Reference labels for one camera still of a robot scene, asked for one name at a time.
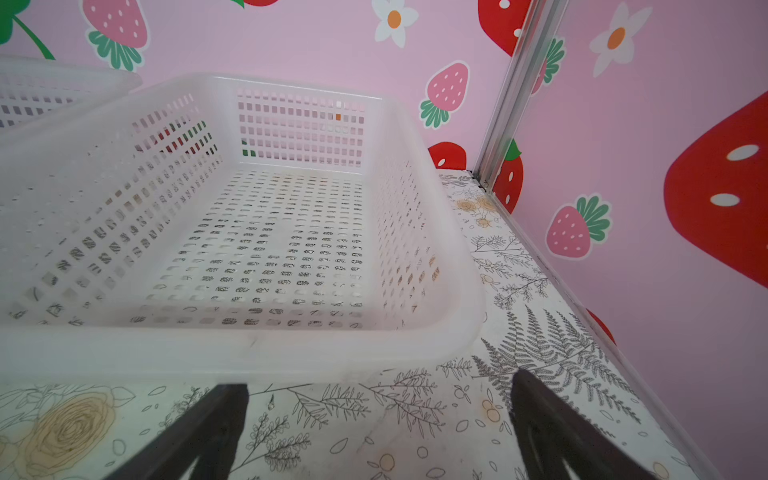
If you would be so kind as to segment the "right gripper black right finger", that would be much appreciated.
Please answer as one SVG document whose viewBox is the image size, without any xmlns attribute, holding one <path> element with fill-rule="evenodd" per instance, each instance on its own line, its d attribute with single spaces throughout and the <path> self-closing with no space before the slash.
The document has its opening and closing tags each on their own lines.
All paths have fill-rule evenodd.
<svg viewBox="0 0 768 480">
<path fill-rule="evenodd" d="M 513 375 L 511 421 L 531 479 L 651 479 L 534 374 Z"/>
</svg>

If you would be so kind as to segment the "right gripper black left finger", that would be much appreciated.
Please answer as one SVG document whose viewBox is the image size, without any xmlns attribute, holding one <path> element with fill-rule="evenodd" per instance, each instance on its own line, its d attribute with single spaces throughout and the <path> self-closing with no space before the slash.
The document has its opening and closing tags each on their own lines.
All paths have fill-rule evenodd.
<svg viewBox="0 0 768 480">
<path fill-rule="evenodd" d="M 110 479 L 227 479 L 242 435 L 245 384 L 218 385 L 162 434 L 108 475 Z"/>
</svg>

